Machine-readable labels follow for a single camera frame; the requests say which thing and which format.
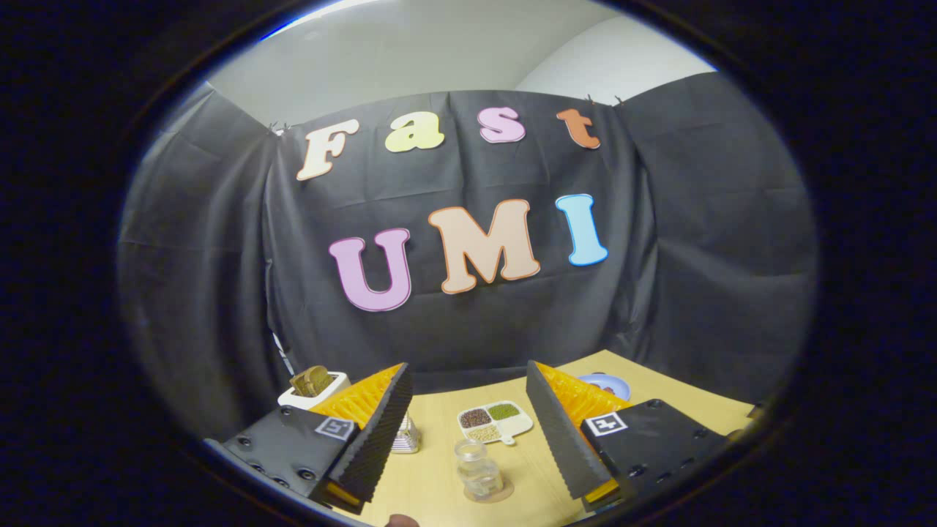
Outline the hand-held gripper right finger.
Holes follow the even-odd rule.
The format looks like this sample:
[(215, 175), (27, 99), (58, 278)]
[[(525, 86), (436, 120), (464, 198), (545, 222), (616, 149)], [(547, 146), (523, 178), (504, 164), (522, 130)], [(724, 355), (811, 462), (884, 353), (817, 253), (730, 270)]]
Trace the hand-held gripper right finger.
[(589, 512), (675, 487), (728, 439), (659, 398), (630, 404), (529, 361), (526, 394), (573, 499)]

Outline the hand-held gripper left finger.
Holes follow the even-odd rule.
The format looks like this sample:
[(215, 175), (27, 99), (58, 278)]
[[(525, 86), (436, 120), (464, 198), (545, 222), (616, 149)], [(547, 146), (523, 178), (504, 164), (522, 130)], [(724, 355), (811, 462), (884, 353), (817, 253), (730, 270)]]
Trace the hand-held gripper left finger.
[(275, 490), (359, 514), (372, 501), (413, 395), (407, 363), (384, 368), (312, 407), (281, 405), (207, 446)]

